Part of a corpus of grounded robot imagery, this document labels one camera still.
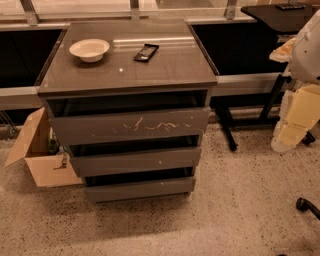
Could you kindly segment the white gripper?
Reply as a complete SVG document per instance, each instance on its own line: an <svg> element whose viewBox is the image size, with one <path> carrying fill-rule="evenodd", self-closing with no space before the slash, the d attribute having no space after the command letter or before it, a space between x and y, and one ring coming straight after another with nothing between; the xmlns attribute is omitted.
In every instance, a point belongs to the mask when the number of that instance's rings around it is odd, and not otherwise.
<svg viewBox="0 0 320 256"><path fill-rule="evenodd" d="M295 41L295 38L291 38L273 50L269 59L280 63L288 62ZM320 86L305 84L295 92L286 90L279 116L271 148L283 153L294 149L320 120Z"/></svg>

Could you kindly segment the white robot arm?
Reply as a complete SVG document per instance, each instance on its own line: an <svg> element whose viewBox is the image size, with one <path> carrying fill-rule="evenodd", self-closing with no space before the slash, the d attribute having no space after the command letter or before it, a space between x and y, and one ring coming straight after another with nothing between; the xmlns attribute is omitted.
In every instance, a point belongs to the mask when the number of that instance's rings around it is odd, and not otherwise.
<svg viewBox="0 0 320 256"><path fill-rule="evenodd" d="M282 153L294 149L320 120L320 10L270 59L287 61L288 74L301 83L295 92L286 90L282 97L271 141L271 148Z"/></svg>

